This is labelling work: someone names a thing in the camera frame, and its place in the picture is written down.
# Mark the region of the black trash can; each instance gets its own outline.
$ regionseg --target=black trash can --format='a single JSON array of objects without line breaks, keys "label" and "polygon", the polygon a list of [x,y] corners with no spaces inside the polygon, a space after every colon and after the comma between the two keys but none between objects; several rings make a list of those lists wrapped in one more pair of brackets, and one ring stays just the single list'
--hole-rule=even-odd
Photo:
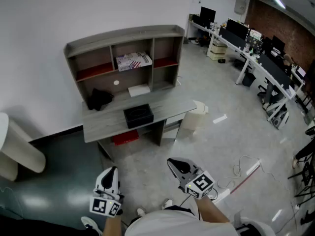
[{"label": "black trash can", "polygon": [[255,79],[256,79],[256,77],[252,73],[245,72],[245,76],[244,76],[242,83],[246,87],[250,87]]}]

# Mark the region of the forearm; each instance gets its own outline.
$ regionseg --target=forearm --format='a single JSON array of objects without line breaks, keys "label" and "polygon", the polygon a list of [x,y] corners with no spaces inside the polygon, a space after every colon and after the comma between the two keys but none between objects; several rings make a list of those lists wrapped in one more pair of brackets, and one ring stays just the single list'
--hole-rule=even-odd
[{"label": "forearm", "polygon": [[208,196],[195,199],[203,221],[210,223],[228,223],[228,218],[212,203]]},{"label": "forearm", "polygon": [[122,235],[122,221],[120,216],[115,218],[107,218],[103,236],[121,236]]}]

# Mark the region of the black monitor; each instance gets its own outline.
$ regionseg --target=black monitor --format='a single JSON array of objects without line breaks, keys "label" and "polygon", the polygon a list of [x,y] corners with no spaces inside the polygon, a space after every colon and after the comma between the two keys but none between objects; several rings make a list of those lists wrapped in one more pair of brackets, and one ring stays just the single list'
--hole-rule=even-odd
[{"label": "black monitor", "polygon": [[206,7],[201,7],[200,17],[203,20],[209,20],[210,22],[214,23],[215,16],[216,16],[215,10],[211,10],[211,9],[206,8]]},{"label": "black monitor", "polygon": [[274,36],[272,38],[272,47],[275,47],[280,52],[282,52],[284,50],[284,46],[285,46],[285,44],[280,39],[278,39],[276,36]]},{"label": "black monitor", "polygon": [[243,40],[246,39],[248,34],[248,28],[246,26],[237,23],[232,19],[227,20],[226,29]]}]

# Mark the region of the black desk partition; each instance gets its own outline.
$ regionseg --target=black desk partition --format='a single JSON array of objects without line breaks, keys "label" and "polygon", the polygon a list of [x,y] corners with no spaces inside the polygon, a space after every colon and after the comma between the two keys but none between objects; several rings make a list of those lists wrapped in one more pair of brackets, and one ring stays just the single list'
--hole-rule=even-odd
[{"label": "black desk partition", "polygon": [[239,36],[231,33],[230,31],[222,27],[220,28],[220,31],[219,31],[219,36],[221,35],[222,35],[222,38],[226,39],[231,44],[235,45],[236,47],[240,47],[241,50],[244,49],[246,41],[241,39]]},{"label": "black desk partition", "polygon": [[269,72],[272,77],[275,78],[276,81],[280,85],[283,85],[284,89],[288,89],[291,83],[291,79],[278,67],[271,59],[269,59],[266,55],[261,54],[258,60],[258,64],[261,64],[263,68]]}]

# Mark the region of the black and white marker cube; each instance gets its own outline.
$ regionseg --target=black and white marker cube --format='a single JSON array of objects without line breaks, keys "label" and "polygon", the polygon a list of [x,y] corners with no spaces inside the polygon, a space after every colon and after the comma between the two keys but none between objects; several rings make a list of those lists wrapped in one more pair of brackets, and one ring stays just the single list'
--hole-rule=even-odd
[{"label": "black and white marker cube", "polygon": [[114,218],[121,204],[115,200],[90,197],[90,212]]},{"label": "black and white marker cube", "polygon": [[213,188],[215,181],[207,171],[185,185],[185,192],[194,198],[201,199]]}]

